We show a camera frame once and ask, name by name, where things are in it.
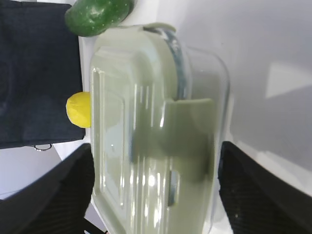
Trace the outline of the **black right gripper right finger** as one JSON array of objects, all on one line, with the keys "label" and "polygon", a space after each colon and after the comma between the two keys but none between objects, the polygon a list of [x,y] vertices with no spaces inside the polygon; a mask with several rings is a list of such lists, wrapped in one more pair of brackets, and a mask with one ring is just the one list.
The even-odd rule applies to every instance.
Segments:
[{"label": "black right gripper right finger", "polygon": [[312,198],[229,141],[221,147],[219,195],[235,234],[310,234]]}]

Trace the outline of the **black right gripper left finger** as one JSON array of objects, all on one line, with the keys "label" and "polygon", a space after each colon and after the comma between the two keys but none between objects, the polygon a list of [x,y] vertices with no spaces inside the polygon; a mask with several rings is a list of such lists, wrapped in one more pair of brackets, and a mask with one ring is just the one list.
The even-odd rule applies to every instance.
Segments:
[{"label": "black right gripper left finger", "polygon": [[82,234],[95,182],[91,145],[0,202],[2,234]]}]

